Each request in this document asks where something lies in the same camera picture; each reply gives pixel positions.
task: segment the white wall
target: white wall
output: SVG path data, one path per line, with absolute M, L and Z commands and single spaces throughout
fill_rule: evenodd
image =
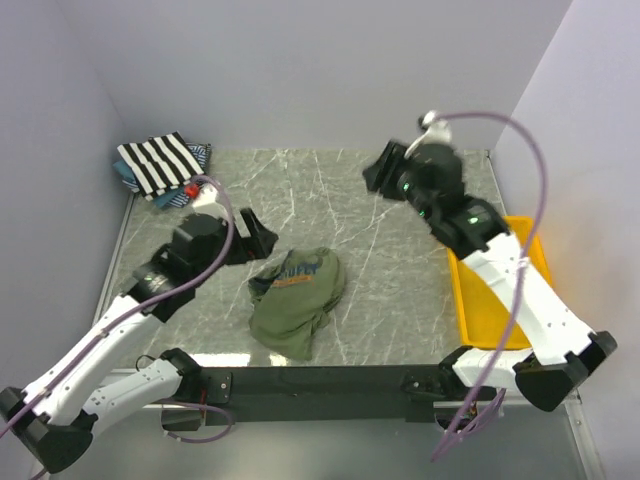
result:
M 0 389 L 40 376 L 91 325 L 124 211 L 110 162 L 125 138 L 56 3 L 2 2 Z M 0 478 L 31 463 L 0 440 Z
M 418 115 L 511 112 L 570 0 L 58 0 L 138 137 L 382 148 Z M 493 147 L 496 125 L 462 125 Z
M 640 406 L 640 3 L 573 2 L 514 116 L 551 172 L 542 240 L 557 290 L 618 351 L 580 389 L 608 478 L 638 478 Z M 531 214 L 529 153 L 509 132 L 496 148 L 510 213 Z

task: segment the blue cloth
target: blue cloth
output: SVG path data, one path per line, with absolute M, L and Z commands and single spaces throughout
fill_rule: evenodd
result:
M 199 143 L 188 143 L 187 146 L 189 150 L 198 161 L 200 166 L 203 169 L 206 169 L 207 162 L 209 161 L 209 157 L 211 156 L 211 145 L 205 144 L 201 145 Z M 125 163 L 124 160 L 118 160 L 113 164 L 113 168 L 120 174 L 122 177 L 122 183 L 124 183 L 129 190 L 134 193 L 138 193 L 140 189 L 138 188 L 138 184 L 136 183 L 136 177 L 133 174 L 133 170 L 131 167 Z M 171 190 L 159 197 L 155 197 L 152 202 L 155 206 L 159 208 L 164 208 L 167 205 L 176 208 L 182 208 L 189 204 L 191 199 L 184 193 L 184 186 L 177 188 L 175 190 Z

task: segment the cable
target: cable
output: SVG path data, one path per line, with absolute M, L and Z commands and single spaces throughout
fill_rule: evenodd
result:
M 140 367 L 138 366 L 138 363 L 140 362 L 140 360 L 142 360 L 143 358 L 146 358 L 147 360 L 151 360 L 152 362 L 155 362 L 157 360 L 156 357 L 152 357 L 151 355 L 147 355 L 146 353 L 143 353 L 142 355 L 140 355 L 138 358 L 136 358 L 136 372 L 140 371 Z
M 40 480 L 42 477 L 44 477 L 47 474 L 47 469 L 43 468 L 42 470 L 40 470 L 38 473 L 36 473 L 33 477 L 31 477 L 29 480 Z
M 122 315 L 117 317 L 115 320 L 110 322 L 104 329 L 102 329 L 100 334 L 98 334 L 95 337 L 93 337 L 89 341 L 89 343 L 87 343 L 87 345 L 78 353 L 78 355 L 76 355 L 75 358 L 73 360 L 71 360 L 69 362 L 69 364 L 65 368 L 63 368 L 60 371 L 60 373 L 58 373 L 51 380 L 51 382 L 49 382 L 49 384 L 47 384 L 47 386 L 42 390 L 42 392 L 40 392 L 39 394 L 34 396 L 31 399 L 31 401 L 29 401 L 24 407 L 22 407 L 18 411 L 18 413 L 16 413 L 13 417 L 11 417 L 11 419 L 9 419 L 9 421 L 7 422 L 5 427 L 0 431 L 0 438 L 2 438 L 9 430 L 11 430 L 11 428 L 17 422 L 19 422 L 20 419 L 27 412 L 31 411 L 33 409 L 33 407 L 36 406 L 43 398 L 47 397 L 48 395 L 51 395 L 51 392 L 53 391 L 53 389 L 62 380 L 64 380 L 73 371 L 73 369 L 76 368 L 80 364 L 80 362 L 82 362 L 82 360 L 84 360 L 84 358 L 89 354 L 89 352 L 91 352 L 93 350 L 93 348 L 98 343 L 100 343 L 100 341 L 105 337 L 105 335 L 107 335 L 113 329 L 118 327 L 118 325 L 120 325 L 123 321 L 125 321 L 131 315 L 134 315 L 136 313 L 142 312 L 143 310 L 146 310 L 147 308 L 149 308 L 149 307 L 151 307 L 153 305 L 156 305 L 157 303 L 159 303 L 159 302 L 161 302 L 163 300 L 166 300 L 167 298 L 169 298 L 169 297 L 171 297 L 173 295 L 177 295 L 177 294 L 182 293 L 185 290 L 188 290 L 190 288 L 200 286 L 205 280 L 207 280 L 211 275 L 213 275 L 213 273 L 215 273 L 215 271 L 218 270 L 218 268 L 220 268 L 222 266 L 222 264 L 224 262 L 224 259 L 226 258 L 227 254 L 229 253 L 229 250 L 231 249 L 231 243 L 233 242 L 234 222 L 233 222 L 233 210 L 231 208 L 231 201 L 229 200 L 229 197 L 227 196 L 227 194 L 224 191 L 224 189 L 222 188 L 222 185 L 220 185 L 220 183 L 217 180 L 215 180 L 215 179 L 213 179 L 211 177 L 208 177 L 206 175 L 196 175 L 191 180 L 192 181 L 201 181 L 201 182 L 205 182 L 205 183 L 209 183 L 209 184 L 213 185 L 213 187 L 220 194 L 220 199 L 222 201 L 222 206 L 225 208 L 225 210 L 227 212 L 227 236 L 225 238 L 224 244 L 222 245 L 222 248 L 220 249 L 220 253 L 216 257 L 216 259 L 211 263 L 211 265 L 209 267 L 207 267 L 200 275 L 198 275 L 193 280 L 190 280 L 190 281 L 188 281 L 186 283 L 183 283 L 182 285 L 180 285 L 179 287 L 174 288 L 173 290 L 169 290 L 167 292 L 161 293 L 160 295 L 158 295 L 156 297 L 150 298 L 150 299 L 142 302 L 141 304 L 135 306 L 134 308 L 132 308 L 128 312 L 123 313 Z
M 219 413 L 221 415 L 223 415 L 226 420 L 227 420 L 227 426 L 225 427 L 225 429 L 223 431 L 221 431 L 220 433 L 217 433 L 216 435 L 214 435 L 213 437 L 208 437 L 208 438 L 184 438 L 181 437 L 180 435 L 177 435 L 173 432 L 169 432 L 167 430 L 165 430 L 165 435 L 167 435 L 168 437 L 171 437 L 175 440 L 178 440 L 179 442 L 184 442 L 184 443 L 210 443 L 210 442 L 215 442 L 216 440 L 220 440 L 222 437 L 224 437 L 226 434 L 228 434 L 231 431 L 231 427 L 233 427 L 234 421 L 233 421 L 233 417 L 231 416 L 231 414 L 229 412 L 227 412 L 226 410 L 223 410 L 222 408 L 218 408 L 218 407 L 214 407 L 212 405 L 200 405 L 198 403 L 185 403 L 185 402 L 174 402 L 172 400 L 163 400 L 162 401 L 162 405 L 179 405 L 181 407 L 187 407 L 187 408 L 193 408 L 193 409 L 197 409 L 197 410 L 205 410 L 205 411 L 209 411 L 209 412 L 213 412 L 213 413 Z
M 516 318 L 518 317 L 518 312 L 520 310 L 520 305 L 522 303 L 522 289 L 524 286 L 525 272 L 527 266 L 529 265 L 526 260 L 529 248 L 531 247 L 531 243 L 535 237 L 536 232 L 538 231 L 538 227 L 540 226 L 540 222 L 542 220 L 542 215 L 544 214 L 544 209 L 547 203 L 547 191 L 548 191 L 548 175 L 547 175 L 547 167 L 544 160 L 544 155 L 540 150 L 540 147 L 536 143 L 535 139 L 531 135 L 531 133 L 522 125 L 520 122 L 512 119 L 508 115 L 503 115 L 495 112 L 462 112 L 462 113 L 452 113 L 445 115 L 436 115 L 434 121 L 438 120 L 461 120 L 468 118 L 483 118 L 487 120 L 493 120 L 497 122 L 504 123 L 511 128 L 513 128 L 526 142 L 533 153 L 533 157 L 538 166 L 538 171 L 540 174 L 540 198 L 538 200 L 538 206 L 536 208 L 536 213 L 533 221 L 533 226 L 531 227 L 531 231 L 527 236 L 526 241 L 520 251 L 520 257 L 518 259 L 518 268 L 516 272 L 516 287 L 513 295 L 513 302 L 511 304 L 511 313 L 509 315 L 509 321 L 507 322 L 507 326 L 504 329 L 502 337 L 500 338 L 500 342 L 496 347 L 495 352 L 489 359 L 489 362 L 485 366 L 485 368 L 480 372 L 476 383 L 471 387 L 471 390 L 467 393 L 462 406 L 458 409 L 456 414 L 449 425 L 449 428 L 445 431 L 444 436 L 436 446 L 435 450 L 431 454 L 431 461 L 434 462 L 438 460 L 442 455 L 444 455 L 451 447 L 460 443 L 465 437 L 468 435 L 475 433 L 482 428 L 486 427 L 488 422 L 495 417 L 497 412 L 502 405 L 504 400 L 504 396 L 506 391 L 504 389 L 500 390 L 493 401 L 485 408 L 472 422 L 469 423 L 460 433 L 456 432 L 460 421 L 464 414 L 469 410 L 471 404 L 475 401 L 478 396 L 478 392 L 484 385 L 484 382 L 487 380 L 489 373 L 495 367 L 500 354 L 505 349 L 507 344 L 507 340 L 511 336 L 511 332 L 516 324 Z

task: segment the black metal bar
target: black metal bar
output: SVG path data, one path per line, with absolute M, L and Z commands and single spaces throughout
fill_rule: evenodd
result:
M 460 401 L 467 392 L 443 382 L 438 365 L 209 367 L 202 369 L 202 376 L 208 382 L 207 398 L 225 399 L 208 403 L 229 411 L 237 422 L 365 418 L 434 422 L 433 402 Z M 228 378 L 228 383 L 220 380 Z M 485 388 L 479 399 L 490 400 L 495 393 Z M 163 412 L 165 428 L 192 429 L 190 422 L 175 421 L 175 414 Z M 222 416 L 207 415 L 207 425 L 222 423 Z

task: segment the red object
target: red object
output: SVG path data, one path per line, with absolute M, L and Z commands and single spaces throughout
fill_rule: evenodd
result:
M 189 198 L 196 198 L 200 193 L 200 187 L 198 187 L 195 183 L 190 183 L 186 187 L 184 187 L 184 193 L 187 194 Z

